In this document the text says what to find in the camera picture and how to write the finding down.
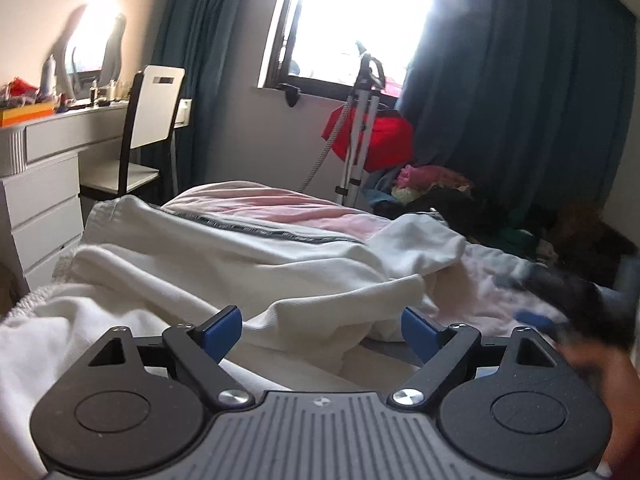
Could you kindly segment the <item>person's right hand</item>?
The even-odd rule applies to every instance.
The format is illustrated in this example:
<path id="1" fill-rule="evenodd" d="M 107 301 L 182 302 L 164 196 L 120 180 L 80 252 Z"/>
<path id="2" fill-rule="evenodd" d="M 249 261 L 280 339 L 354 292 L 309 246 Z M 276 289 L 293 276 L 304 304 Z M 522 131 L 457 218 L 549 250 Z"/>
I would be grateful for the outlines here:
<path id="1" fill-rule="evenodd" d="M 597 341 L 561 344 L 558 350 L 571 366 L 600 372 L 600 395 L 613 422 L 604 461 L 612 469 L 612 479 L 638 479 L 639 375 L 628 353 Z"/>

